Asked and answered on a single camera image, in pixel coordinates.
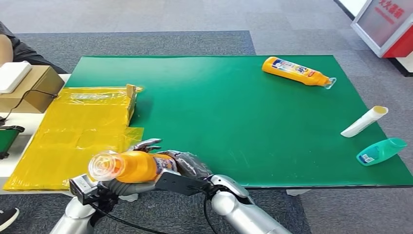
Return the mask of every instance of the power cord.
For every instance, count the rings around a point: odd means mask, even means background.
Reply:
[[[204,194],[204,196],[205,196],[205,198],[204,198],[204,216],[205,216],[205,219],[206,219],[208,225],[210,226],[210,228],[212,229],[212,231],[214,232],[214,234],[218,234],[218,232],[215,230],[214,226],[212,225],[211,221],[209,220],[208,212],[207,212],[207,201],[211,198],[211,195],[207,191],[205,191],[203,189],[200,189],[200,188],[196,188],[196,187],[192,187],[192,186],[190,186],[189,188],[193,189],[193,190],[200,191]]]
[[[202,193],[205,195],[205,199],[204,199],[204,216],[205,216],[205,219],[206,219],[208,225],[211,227],[212,231],[214,232],[214,234],[218,234],[218,232],[217,232],[217,231],[215,230],[215,228],[212,226],[212,223],[211,223],[211,221],[209,220],[209,217],[208,217],[207,201],[208,201],[208,199],[210,199],[210,194],[208,194],[207,191],[202,190],[202,189],[199,189],[199,188],[196,188],[196,187],[192,187],[192,186],[191,186],[191,187],[189,187],[189,188],[190,188],[190,189],[193,189],[193,190],[200,191],[200,192],[202,192]],[[143,230],[143,231],[146,231],[146,232],[149,232],[149,233],[168,234],[168,233],[164,233],[164,232],[152,230],[152,229],[149,229],[149,228],[144,228],[144,227],[141,227],[141,226],[139,226],[139,225],[136,225],[136,224],[133,224],[133,223],[129,223],[129,222],[127,222],[127,221],[124,221],[123,219],[120,219],[120,218],[118,218],[118,217],[115,217],[115,216],[113,216],[113,215],[111,215],[111,214],[109,214],[109,213],[101,210],[98,206],[96,206],[96,205],[93,204],[93,203],[91,203],[90,206],[92,206],[92,207],[93,207],[95,210],[97,210],[99,213],[101,213],[101,214],[103,214],[103,215],[105,215],[105,216],[107,216],[107,217],[109,217],[109,218],[111,218],[111,219],[113,219],[113,220],[115,220],[115,221],[117,221],[117,222],[120,222],[120,223],[123,223],[123,224],[125,224],[125,225],[131,226],[131,227],[133,227],[133,228],[140,229],[140,230]]]
[[[120,218],[118,218],[118,217],[115,217],[115,216],[107,213],[107,212],[104,212],[103,210],[101,210],[98,206],[96,206],[96,205],[93,204],[93,203],[91,203],[90,206],[92,206],[95,210],[97,210],[97,211],[100,212],[101,214],[103,214],[103,215],[105,215],[105,216],[107,216],[107,217],[109,217],[109,218],[111,218],[111,219],[113,219],[113,220],[115,220],[115,221],[118,221],[118,222],[123,223],[123,224],[128,225],[128,226],[131,226],[131,227],[133,227],[133,228],[140,229],[140,230],[143,230],[143,231],[146,231],[146,232],[149,232],[149,233],[168,234],[168,233],[163,233],[163,232],[159,232],[159,231],[156,231],[156,230],[152,230],[152,229],[149,229],[149,228],[144,228],[144,227],[138,226],[138,225],[136,225],[136,224],[133,224],[133,223],[129,223],[129,222],[127,222],[127,221],[124,221],[123,219],[120,219]]]
[[[47,93],[47,92],[40,91],[40,90],[37,90],[37,89],[29,89],[29,90],[27,90],[26,92],[24,92],[24,94],[21,96],[21,98],[20,98],[19,102],[17,103],[17,105],[16,105],[15,107],[13,107],[12,109],[10,109],[10,111],[9,111],[9,113],[6,115],[6,117],[4,117],[4,118],[0,117],[0,118],[1,118],[1,119],[0,119],[0,123],[6,122],[7,118],[9,118],[10,114],[12,113],[12,111],[13,111],[14,109],[18,108],[18,106],[21,104],[21,102],[24,100],[24,98],[27,96],[27,94],[28,94],[29,92],[31,92],[31,91],[36,91],[36,92],[39,92],[39,93],[42,93],[42,94],[50,95],[53,99],[55,99],[55,98],[57,97],[57,94],[49,94],[49,93]]]

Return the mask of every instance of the yellow plastic sheet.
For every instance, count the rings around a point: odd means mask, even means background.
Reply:
[[[3,189],[67,190],[93,155],[140,141],[143,128],[127,127],[136,97],[129,88],[64,88]]]

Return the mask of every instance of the person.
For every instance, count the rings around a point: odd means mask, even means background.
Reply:
[[[26,43],[16,37],[1,21],[0,21],[0,67],[7,62],[23,62],[27,61],[31,65],[49,65],[58,74],[66,74],[62,68],[54,65],[38,54]],[[0,232],[10,226],[19,215],[18,208],[9,210],[0,210]]]
[[[0,67],[6,62],[23,61],[31,65],[49,65],[58,74],[67,74],[65,70],[49,62],[36,50],[22,42],[0,21]]]
[[[18,215],[19,210],[17,208],[4,211],[0,210],[0,232],[10,226]]]

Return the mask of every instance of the blue-green plastic bottle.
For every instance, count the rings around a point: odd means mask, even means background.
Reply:
[[[389,138],[367,147],[357,155],[357,160],[364,166],[371,166],[386,161],[399,153],[407,144],[400,138]]]

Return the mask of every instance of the orange bottle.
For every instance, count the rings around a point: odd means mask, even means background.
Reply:
[[[168,155],[127,151],[120,154],[100,153],[89,162],[89,174],[96,180],[117,180],[125,183],[156,179],[162,169],[177,171],[176,162]]]
[[[285,61],[277,57],[269,57],[263,64],[263,71],[288,79],[296,80],[306,85],[319,85],[330,89],[336,78],[329,78],[319,71]]]

